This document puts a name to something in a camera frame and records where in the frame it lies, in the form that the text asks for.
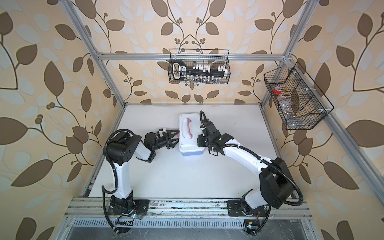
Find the white blue plastic toolbox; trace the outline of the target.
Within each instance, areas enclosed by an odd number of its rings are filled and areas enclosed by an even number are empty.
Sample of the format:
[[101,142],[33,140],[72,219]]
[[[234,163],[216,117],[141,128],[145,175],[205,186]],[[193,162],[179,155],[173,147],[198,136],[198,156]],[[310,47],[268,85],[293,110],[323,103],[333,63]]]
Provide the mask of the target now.
[[201,155],[204,147],[198,146],[198,135],[203,132],[198,113],[182,114],[179,117],[179,150],[185,156]]

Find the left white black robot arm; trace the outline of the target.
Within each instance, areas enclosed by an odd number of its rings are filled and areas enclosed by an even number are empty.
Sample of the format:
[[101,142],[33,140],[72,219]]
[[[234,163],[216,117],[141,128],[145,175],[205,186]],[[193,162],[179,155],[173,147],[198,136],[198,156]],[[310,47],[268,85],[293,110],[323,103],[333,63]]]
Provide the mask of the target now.
[[128,129],[114,131],[106,141],[103,155],[112,168],[114,189],[106,190],[102,186],[103,212],[108,225],[116,234],[121,231],[121,217],[132,219],[147,213],[149,200],[134,200],[134,191],[130,183],[130,160],[136,157],[145,163],[151,163],[156,151],[161,148],[173,149],[179,143],[179,130],[159,129],[149,132],[144,140],[140,135]]

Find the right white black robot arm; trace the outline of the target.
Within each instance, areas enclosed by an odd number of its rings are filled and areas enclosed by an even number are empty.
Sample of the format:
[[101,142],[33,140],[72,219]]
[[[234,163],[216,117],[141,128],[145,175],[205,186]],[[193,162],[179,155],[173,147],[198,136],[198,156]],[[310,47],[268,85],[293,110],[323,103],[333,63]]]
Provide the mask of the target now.
[[240,199],[241,212],[245,216],[258,214],[260,207],[267,208],[262,223],[246,226],[248,235],[256,236],[263,229],[272,208],[278,209],[283,204],[294,207],[303,204],[303,193],[283,159],[263,157],[240,144],[233,136],[220,134],[204,111],[199,112],[199,118],[202,134],[198,135],[198,147],[208,148],[209,154],[215,157],[221,154],[234,159],[259,176],[259,188],[249,190]]

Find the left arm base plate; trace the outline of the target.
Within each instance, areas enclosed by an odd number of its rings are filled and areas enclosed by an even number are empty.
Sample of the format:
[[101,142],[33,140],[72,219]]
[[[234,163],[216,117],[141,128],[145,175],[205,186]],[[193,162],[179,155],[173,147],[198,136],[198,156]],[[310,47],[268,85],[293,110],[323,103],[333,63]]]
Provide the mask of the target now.
[[132,216],[133,214],[145,215],[148,212],[149,203],[150,203],[150,200],[147,200],[147,199],[144,199],[144,200],[135,199],[133,200],[133,206],[129,207],[128,209],[125,209],[123,207],[110,203],[110,206],[108,208],[108,215],[111,215],[111,216],[120,216],[120,215]]

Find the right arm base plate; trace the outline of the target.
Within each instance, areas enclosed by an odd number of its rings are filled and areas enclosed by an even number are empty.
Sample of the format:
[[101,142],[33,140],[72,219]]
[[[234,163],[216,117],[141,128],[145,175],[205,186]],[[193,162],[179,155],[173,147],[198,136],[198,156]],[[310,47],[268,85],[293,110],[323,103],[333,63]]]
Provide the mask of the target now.
[[241,200],[227,201],[227,209],[230,217],[265,217],[268,213],[266,206],[252,209],[245,201]]

